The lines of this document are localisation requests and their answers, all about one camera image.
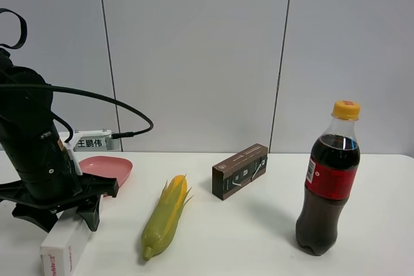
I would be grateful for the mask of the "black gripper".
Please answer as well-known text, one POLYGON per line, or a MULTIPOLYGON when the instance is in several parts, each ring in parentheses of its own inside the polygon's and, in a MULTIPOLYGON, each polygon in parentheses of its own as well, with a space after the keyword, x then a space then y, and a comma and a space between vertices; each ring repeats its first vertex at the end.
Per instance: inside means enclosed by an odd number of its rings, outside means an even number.
POLYGON ((115 197, 117 179, 76 173, 73 160, 63 166, 50 166, 31 172, 20 172, 22 179, 1 184, 1 200, 15 202, 12 216, 26 220, 49 233, 58 221, 48 209, 78 206, 76 214, 82 217, 91 231, 100 224, 102 195, 115 197))

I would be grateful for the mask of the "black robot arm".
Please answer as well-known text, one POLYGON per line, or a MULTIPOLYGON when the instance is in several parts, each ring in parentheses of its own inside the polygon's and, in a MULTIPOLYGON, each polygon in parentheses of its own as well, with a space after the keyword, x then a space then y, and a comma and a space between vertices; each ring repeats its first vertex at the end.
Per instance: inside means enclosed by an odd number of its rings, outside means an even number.
POLYGON ((63 143, 50 108, 50 90, 17 90, 17 84, 45 86, 35 71, 16 67, 1 50, 1 146, 19 180, 1 184, 1 200, 15 203, 13 217, 50 232, 57 214, 73 208, 91 231, 100 223, 102 195, 115 197, 118 182, 84 173, 63 143))

